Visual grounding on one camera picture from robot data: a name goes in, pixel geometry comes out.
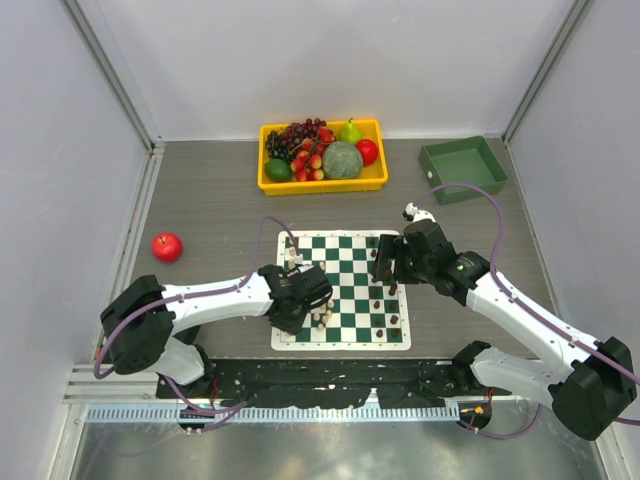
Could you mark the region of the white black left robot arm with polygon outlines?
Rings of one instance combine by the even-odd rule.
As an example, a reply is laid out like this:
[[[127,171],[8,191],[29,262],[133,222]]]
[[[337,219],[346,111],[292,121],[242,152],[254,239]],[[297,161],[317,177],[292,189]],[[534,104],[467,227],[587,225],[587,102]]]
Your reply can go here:
[[[189,396],[206,396],[214,383],[208,357],[182,335],[236,317],[264,317],[291,335],[333,287],[319,266],[291,270],[266,265],[248,277],[200,285],[162,285],[154,275],[136,279],[100,315],[106,340],[94,375],[154,372]]]

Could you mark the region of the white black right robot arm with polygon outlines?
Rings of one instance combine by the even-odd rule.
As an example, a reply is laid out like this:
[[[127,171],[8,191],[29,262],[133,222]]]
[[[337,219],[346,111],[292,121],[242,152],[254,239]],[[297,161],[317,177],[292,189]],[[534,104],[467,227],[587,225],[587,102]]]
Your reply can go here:
[[[465,394],[494,387],[550,409],[576,436],[593,441],[637,397],[630,349],[601,341],[537,305],[484,257],[458,252],[430,218],[380,236],[371,274],[399,284],[428,284],[492,320],[536,355],[526,360],[474,342],[455,358],[454,386]]]

